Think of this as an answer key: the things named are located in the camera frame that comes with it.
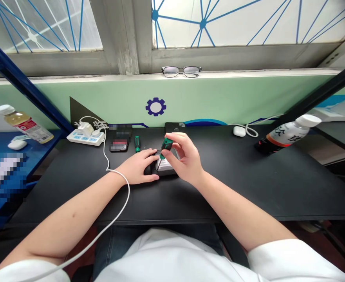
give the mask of eyeglasses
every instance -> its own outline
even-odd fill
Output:
[[[180,72],[181,69],[183,70],[184,75],[189,78],[198,77],[199,72],[201,71],[200,67],[189,66],[189,67],[184,67],[184,68],[178,68],[174,66],[168,66],[168,67],[163,67],[162,72],[165,77],[170,78],[170,77],[175,77],[179,73],[181,73]]]

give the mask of white charging cable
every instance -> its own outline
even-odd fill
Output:
[[[246,125],[240,125],[240,124],[237,124],[237,123],[230,123],[230,124],[228,124],[228,125],[237,125],[237,126],[240,126],[240,127],[244,127],[244,128],[246,129],[246,133],[247,133],[249,136],[256,138],[256,137],[258,137],[258,132],[257,132],[256,130],[254,130],[253,128],[250,128],[250,127],[249,127],[250,125],[257,125],[257,124],[262,123],[262,122],[264,122],[264,121],[267,121],[267,120],[269,120],[269,119],[276,118],[276,117],[283,116],[283,115],[284,115],[284,114],[280,114],[280,115],[276,115],[276,116],[271,116],[271,117],[268,117],[267,119],[263,119],[263,120],[261,120],[261,121],[255,122],[255,123],[247,123]]]
[[[101,122],[99,119],[95,118],[95,117],[91,117],[91,116],[84,116],[82,117],[79,121],[81,122],[82,119],[84,118],[93,118],[93,119],[96,119],[97,121]],[[118,213],[118,215],[113,219],[113,221],[110,222],[109,225],[107,225],[98,235],[97,237],[94,238],[94,240],[86,246],[85,249],[83,249],[81,252],[79,252],[78,254],[76,254],[74,257],[72,257],[71,259],[67,260],[66,262],[60,264],[59,266],[56,266],[55,268],[51,269],[50,271],[47,271],[45,273],[42,273],[38,276],[35,276],[35,277],[32,277],[32,278],[29,278],[29,279],[26,279],[26,280],[22,280],[22,281],[19,281],[19,282],[35,282],[35,281],[38,281],[39,279],[42,279],[60,269],[63,269],[65,266],[68,266],[69,264],[71,264],[72,262],[74,262],[76,259],[78,259],[79,257],[81,257],[84,253],[86,253],[86,251],[88,249],[90,249],[90,247],[92,245],[94,245],[94,243],[99,239],[99,237],[118,219],[118,217],[121,215],[121,213],[123,212],[123,210],[125,209],[125,206],[127,205],[128,203],[128,200],[129,200],[129,195],[130,195],[130,186],[129,186],[129,182],[128,182],[128,179],[120,172],[116,171],[116,170],[111,170],[109,169],[110,167],[110,160],[108,159],[108,157],[106,156],[105,154],[105,145],[106,145],[106,137],[107,137],[107,133],[106,133],[106,128],[108,127],[102,127],[104,128],[105,130],[105,139],[103,141],[103,155],[105,156],[106,160],[107,160],[107,168],[106,168],[106,171],[112,171],[112,172],[116,172],[117,174],[120,174],[126,181],[126,184],[128,185],[128,196],[126,198],[126,201],[125,201],[125,204],[123,206],[123,208],[120,210],[120,212]]]

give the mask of frosted glass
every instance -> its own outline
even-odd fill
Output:
[[[151,2],[154,49],[345,40],[345,0]]]
[[[0,0],[0,48],[5,53],[103,49],[89,0]]]

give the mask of white shirt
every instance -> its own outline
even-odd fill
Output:
[[[297,239],[261,245],[248,253],[248,260],[250,269],[219,256],[196,239],[150,229],[123,258],[103,269],[95,282],[345,282],[342,271]],[[16,262],[0,270],[0,282],[21,281],[54,267],[43,260]],[[69,282],[69,277],[59,270],[39,281]]]

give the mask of white sleeve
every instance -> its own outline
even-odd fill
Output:
[[[45,273],[56,265],[45,260],[22,260],[0,269],[0,282],[19,282]],[[69,276],[63,270],[58,270],[38,282],[69,282]]]
[[[256,247],[248,253],[251,269],[272,281],[306,278],[345,282],[345,274],[305,242],[287,239]]]

